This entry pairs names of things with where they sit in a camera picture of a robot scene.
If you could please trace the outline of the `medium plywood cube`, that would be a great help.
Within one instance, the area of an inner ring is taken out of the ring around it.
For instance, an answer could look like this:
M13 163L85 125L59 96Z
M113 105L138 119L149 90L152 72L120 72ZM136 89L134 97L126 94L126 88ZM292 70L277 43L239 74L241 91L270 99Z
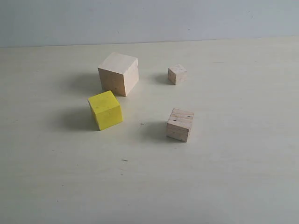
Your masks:
M187 142L193 123L193 112L174 108L167 121L166 136Z

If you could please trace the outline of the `yellow painted cube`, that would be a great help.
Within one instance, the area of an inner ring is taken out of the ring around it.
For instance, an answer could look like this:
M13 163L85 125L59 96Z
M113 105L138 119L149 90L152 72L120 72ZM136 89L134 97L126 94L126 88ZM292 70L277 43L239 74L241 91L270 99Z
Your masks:
M111 91L89 97L88 103L99 130L123 121L120 103Z

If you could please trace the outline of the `large light wooden cube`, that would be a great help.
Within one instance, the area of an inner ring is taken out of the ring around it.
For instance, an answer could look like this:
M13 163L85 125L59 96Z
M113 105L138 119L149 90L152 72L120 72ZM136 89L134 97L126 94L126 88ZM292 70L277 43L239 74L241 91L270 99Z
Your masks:
M126 97L139 81L138 58L113 52L98 72L102 89Z

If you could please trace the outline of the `small wooden cube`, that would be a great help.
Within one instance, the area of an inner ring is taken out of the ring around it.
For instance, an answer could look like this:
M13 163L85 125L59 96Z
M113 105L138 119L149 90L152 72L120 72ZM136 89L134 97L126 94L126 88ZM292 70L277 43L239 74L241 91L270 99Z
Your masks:
M174 85L178 85L187 79L187 70L181 64L176 64L172 67L169 67L168 79Z

